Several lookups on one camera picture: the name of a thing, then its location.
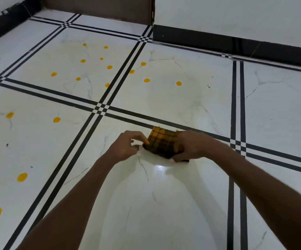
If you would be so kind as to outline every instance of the floor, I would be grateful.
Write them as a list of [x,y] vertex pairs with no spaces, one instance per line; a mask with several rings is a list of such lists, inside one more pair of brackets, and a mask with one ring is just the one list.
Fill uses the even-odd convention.
[[[152,42],[45,10],[0,38],[0,250],[15,249],[125,130],[195,129],[301,193],[301,70]],[[80,249],[284,249],[208,159],[117,164]]]

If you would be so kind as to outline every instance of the left hand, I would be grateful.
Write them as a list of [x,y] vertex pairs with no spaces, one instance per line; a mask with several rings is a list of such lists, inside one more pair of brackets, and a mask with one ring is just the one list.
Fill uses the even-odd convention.
[[142,132],[138,131],[125,131],[121,133],[115,142],[107,150],[106,154],[108,154],[111,159],[114,159],[116,163],[120,161],[124,161],[135,155],[138,152],[138,146],[132,146],[133,140],[139,140],[147,145],[149,145],[148,139]]

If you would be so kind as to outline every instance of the marble tile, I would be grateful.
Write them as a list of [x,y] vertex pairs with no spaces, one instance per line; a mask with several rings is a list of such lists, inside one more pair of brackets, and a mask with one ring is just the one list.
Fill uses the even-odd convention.
[[10,78],[99,101],[136,42],[68,28]]
[[89,114],[0,87],[0,249]]
[[80,16],[74,23],[138,36],[141,36],[147,27],[146,25],[87,15]]
[[45,9],[45,10],[42,10],[42,11],[36,13],[35,16],[64,22],[64,21],[67,21],[73,15],[74,15],[74,13],[71,13],[71,12]]
[[58,26],[27,20],[0,38],[0,73]]
[[230,137],[232,69],[227,58],[147,43],[111,105]]
[[[151,131],[104,116],[50,209],[125,130]],[[79,249],[225,249],[227,206],[228,176],[212,161],[140,151],[109,173]]]
[[[248,158],[248,160],[301,193],[301,172],[251,158]],[[277,239],[249,200],[247,200],[247,225],[249,249],[285,250],[285,247]]]
[[247,143],[301,157],[301,72],[244,63]]

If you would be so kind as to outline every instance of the folded cloth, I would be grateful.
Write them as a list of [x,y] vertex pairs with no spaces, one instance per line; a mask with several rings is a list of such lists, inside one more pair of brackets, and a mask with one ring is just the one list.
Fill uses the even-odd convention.
[[151,134],[148,136],[149,145],[143,144],[143,147],[151,153],[158,154],[166,159],[172,158],[174,155],[182,153],[184,148],[180,146],[178,153],[173,150],[173,145],[177,136],[182,131],[170,131],[161,127],[154,126]]

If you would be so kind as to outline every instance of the forearm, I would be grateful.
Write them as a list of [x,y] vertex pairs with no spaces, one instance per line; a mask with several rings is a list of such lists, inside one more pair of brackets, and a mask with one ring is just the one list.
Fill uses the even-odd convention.
[[97,194],[114,166],[103,155],[74,188],[33,228],[17,250],[78,249]]
[[231,148],[214,158],[287,249],[301,249],[301,195]]

